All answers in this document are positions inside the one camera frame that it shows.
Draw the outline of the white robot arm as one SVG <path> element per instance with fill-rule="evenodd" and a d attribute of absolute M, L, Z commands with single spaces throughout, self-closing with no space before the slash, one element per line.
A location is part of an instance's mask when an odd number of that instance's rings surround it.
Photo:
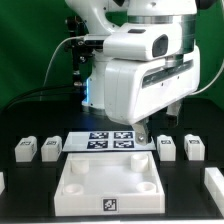
<path fill-rule="evenodd" d="M 148 118 L 165 108 L 176 118 L 200 82 L 196 16 L 217 0 L 65 0 L 88 29 L 81 53 L 92 57 L 83 105 L 130 125 L 150 142 Z"/>

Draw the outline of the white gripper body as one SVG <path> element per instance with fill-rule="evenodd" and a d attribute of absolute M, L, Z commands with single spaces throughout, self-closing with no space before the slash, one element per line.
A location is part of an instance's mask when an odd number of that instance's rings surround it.
<path fill-rule="evenodd" d="M 165 59 L 150 62 L 112 59 L 105 70 L 104 104 L 108 118 L 124 125 L 152 115 L 193 93 L 200 81 L 197 46 L 184 63 L 165 67 Z"/>

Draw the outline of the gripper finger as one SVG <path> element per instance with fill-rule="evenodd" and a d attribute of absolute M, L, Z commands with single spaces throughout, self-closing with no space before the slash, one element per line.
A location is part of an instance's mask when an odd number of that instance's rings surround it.
<path fill-rule="evenodd" d="M 169 127 L 176 127 L 179 121 L 182 101 L 178 100 L 167 107 L 166 118 Z"/>
<path fill-rule="evenodd" d="M 133 125 L 133 130 L 135 132 L 135 141 L 140 145 L 148 144 L 148 127 L 145 120 L 141 120 Z"/>

